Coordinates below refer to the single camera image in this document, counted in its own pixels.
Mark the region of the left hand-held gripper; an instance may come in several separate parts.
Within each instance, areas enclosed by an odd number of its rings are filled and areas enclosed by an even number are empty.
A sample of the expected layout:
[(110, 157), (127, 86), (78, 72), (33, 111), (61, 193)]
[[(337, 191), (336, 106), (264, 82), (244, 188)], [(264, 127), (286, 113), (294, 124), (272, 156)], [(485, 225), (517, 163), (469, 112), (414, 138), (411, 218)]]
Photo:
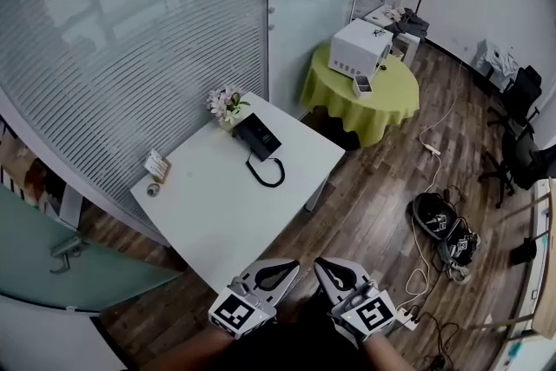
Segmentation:
[(275, 306), (288, 293), (300, 263), (287, 258), (253, 262), (217, 296), (208, 320), (232, 338), (242, 338), (275, 320)]

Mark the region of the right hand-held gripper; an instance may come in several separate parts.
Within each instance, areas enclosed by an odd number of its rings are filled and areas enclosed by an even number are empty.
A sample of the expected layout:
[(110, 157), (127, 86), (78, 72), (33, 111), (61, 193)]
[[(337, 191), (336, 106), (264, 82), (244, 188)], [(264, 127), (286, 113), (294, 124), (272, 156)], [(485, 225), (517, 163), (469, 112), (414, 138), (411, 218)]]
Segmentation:
[(336, 326), (360, 344), (396, 321), (396, 310), (386, 290), (356, 262), (339, 257), (317, 257), (314, 271), (326, 293)]

